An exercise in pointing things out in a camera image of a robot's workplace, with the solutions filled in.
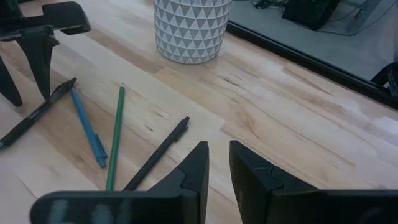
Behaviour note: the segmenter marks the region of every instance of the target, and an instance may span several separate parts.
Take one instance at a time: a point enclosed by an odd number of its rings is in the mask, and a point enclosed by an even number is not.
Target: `light wood surface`
[[[30,16],[41,5],[22,10]],[[140,186],[168,174],[199,141],[210,145],[207,223],[241,223],[230,180],[229,141],[325,189],[398,188],[398,114],[277,55],[226,34],[219,57],[181,65],[161,56],[151,0],[76,0],[91,22],[85,35],[56,33],[52,88],[77,77],[85,109],[108,153],[119,84],[126,86],[116,190],[122,189],[185,116],[189,130]],[[43,99],[15,43],[0,54],[21,91],[15,108],[0,97],[0,135]],[[30,205],[56,190],[105,188],[70,96],[0,152],[2,223],[28,223]]]

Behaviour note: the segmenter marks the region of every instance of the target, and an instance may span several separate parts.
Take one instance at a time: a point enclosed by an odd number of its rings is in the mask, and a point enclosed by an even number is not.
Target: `blue pen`
[[[104,146],[98,135],[94,133],[93,127],[91,126],[90,121],[88,120],[88,117],[86,115],[85,109],[83,107],[83,103],[81,103],[79,95],[74,88],[71,89],[71,94],[72,94],[73,103],[75,104],[77,113],[79,114],[81,125],[83,125],[83,129],[85,130],[88,142],[90,143],[91,150],[93,151],[95,159],[97,160],[99,166],[101,168],[104,168],[106,167],[105,159],[108,157],[108,155],[104,150]]]

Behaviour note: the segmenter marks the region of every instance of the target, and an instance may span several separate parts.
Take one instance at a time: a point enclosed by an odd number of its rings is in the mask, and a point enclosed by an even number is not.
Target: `pen clip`
[[[178,140],[180,140],[181,136],[182,136],[185,132],[187,132],[187,130],[188,130],[188,126],[184,127],[184,129],[181,131],[181,133],[180,133],[177,137],[175,137],[174,142],[177,142]]]
[[[101,147],[101,153],[102,153],[101,157],[102,157],[103,159],[108,158],[108,155],[107,155],[107,153],[106,153],[106,151],[105,151],[104,144],[102,143],[102,141],[101,141],[101,139],[100,139],[100,137],[98,136],[97,133],[95,133],[95,138],[97,139],[98,144],[99,144],[99,146]]]

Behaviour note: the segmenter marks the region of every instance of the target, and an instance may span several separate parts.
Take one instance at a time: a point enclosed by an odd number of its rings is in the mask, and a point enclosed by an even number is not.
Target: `ceramic pot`
[[[231,0],[154,0],[156,44],[166,58],[199,64],[216,57]]]

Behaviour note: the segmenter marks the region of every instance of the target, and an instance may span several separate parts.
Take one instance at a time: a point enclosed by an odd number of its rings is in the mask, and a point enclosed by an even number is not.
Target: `pen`
[[[83,103],[81,102],[77,91],[74,88],[72,88],[70,93],[72,94],[73,104],[76,107],[77,113],[78,113],[80,121],[81,121],[81,125],[83,126],[83,129],[85,130],[88,142],[91,146],[91,150],[93,151],[95,159],[97,160],[97,163],[99,164],[99,166],[101,168],[104,168],[104,167],[106,167],[105,159],[108,157],[108,155],[106,155],[106,152],[104,150],[104,147],[103,147],[103,144],[102,144],[100,138],[93,131],[93,127],[90,124],[90,120],[87,117],[86,111],[83,107]]]
[[[144,180],[145,176],[152,170],[159,159],[166,153],[167,149],[177,142],[183,133],[188,129],[189,117],[184,118],[174,128],[174,130],[167,136],[162,144],[156,149],[153,155],[147,160],[147,162],[141,167],[138,173],[131,179],[127,186],[123,190],[135,190],[139,184]]]
[[[0,150],[10,146],[19,137],[21,137],[29,128],[33,126],[59,99],[72,89],[76,78],[72,78],[59,85],[50,98],[42,103],[36,110],[34,110],[28,117],[23,119],[17,126],[15,126],[8,134],[0,139]]]

